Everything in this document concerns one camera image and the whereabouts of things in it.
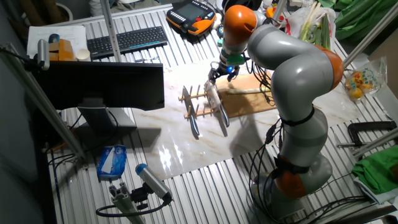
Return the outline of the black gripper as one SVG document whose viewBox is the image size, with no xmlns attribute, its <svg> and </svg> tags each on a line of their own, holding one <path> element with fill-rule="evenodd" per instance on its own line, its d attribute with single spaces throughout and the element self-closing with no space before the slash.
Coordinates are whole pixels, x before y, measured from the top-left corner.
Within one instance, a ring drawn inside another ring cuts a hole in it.
<svg viewBox="0 0 398 224">
<path fill-rule="evenodd" d="M 214 70 L 210 70 L 208 74 L 208 81 L 212 84 L 215 84 L 218 74 L 228 75 L 228 82 L 235 79 L 239 75 L 239 65 L 226 65 L 219 61 L 212 61 L 211 68 Z"/>
</svg>

